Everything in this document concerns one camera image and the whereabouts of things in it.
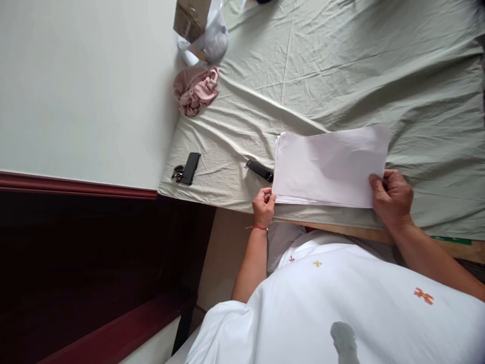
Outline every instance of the stack of white paper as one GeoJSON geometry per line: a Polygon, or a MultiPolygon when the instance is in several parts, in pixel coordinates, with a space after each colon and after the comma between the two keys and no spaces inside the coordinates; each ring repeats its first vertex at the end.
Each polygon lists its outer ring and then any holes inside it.
{"type": "Polygon", "coordinates": [[[276,141],[276,203],[372,208],[369,175],[383,177],[391,132],[386,124],[276,141]]]}

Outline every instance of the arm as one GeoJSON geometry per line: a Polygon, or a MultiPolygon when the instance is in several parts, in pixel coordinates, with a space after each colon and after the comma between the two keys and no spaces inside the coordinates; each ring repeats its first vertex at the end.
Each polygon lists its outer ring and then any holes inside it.
{"type": "Polygon", "coordinates": [[[373,208],[394,238],[408,267],[448,287],[485,302],[485,285],[446,253],[411,219],[413,190],[395,169],[384,171],[384,180],[369,178],[373,208]]]}
{"type": "MultiPolygon", "coordinates": [[[[262,228],[269,226],[273,218],[275,200],[276,194],[271,194],[271,187],[258,192],[253,201],[255,225],[262,228]]],[[[247,303],[256,287],[266,279],[267,244],[268,232],[254,227],[232,289],[232,300],[247,303]]]]}

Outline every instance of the shirt sleeve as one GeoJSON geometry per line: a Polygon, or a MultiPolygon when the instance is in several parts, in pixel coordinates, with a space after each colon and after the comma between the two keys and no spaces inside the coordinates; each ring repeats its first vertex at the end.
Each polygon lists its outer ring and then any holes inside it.
{"type": "Polygon", "coordinates": [[[204,317],[201,329],[190,349],[187,364],[212,363],[216,361],[218,337],[224,335],[226,323],[241,317],[246,304],[239,301],[221,302],[211,308],[204,317]]]}

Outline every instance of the black phone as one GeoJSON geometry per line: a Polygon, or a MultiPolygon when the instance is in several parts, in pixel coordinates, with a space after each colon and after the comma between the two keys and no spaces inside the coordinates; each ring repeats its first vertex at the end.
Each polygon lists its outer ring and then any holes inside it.
{"type": "Polygon", "coordinates": [[[192,152],[188,155],[187,163],[185,164],[182,179],[180,180],[180,182],[185,183],[186,185],[192,184],[193,175],[196,172],[200,157],[201,154],[195,152],[192,152]]]}
{"type": "Polygon", "coordinates": [[[273,182],[273,172],[271,172],[266,167],[262,166],[258,162],[252,161],[251,159],[246,163],[246,166],[256,174],[260,175],[262,178],[268,182],[273,182]]]}

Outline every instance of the light green bed sheet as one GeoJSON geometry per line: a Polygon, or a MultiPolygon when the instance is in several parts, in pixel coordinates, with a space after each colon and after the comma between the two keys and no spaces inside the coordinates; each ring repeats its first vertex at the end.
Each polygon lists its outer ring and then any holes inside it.
{"type": "MultiPolygon", "coordinates": [[[[472,0],[273,0],[224,5],[229,49],[219,97],[181,116],[159,193],[251,212],[283,131],[313,135],[388,123],[387,168],[415,191],[429,234],[485,240],[483,13],[472,0]],[[192,186],[170,179],[189,152],[192,186]]],[[[370,209],[277,205],[284,219],[382,229],[370,209]]]]}

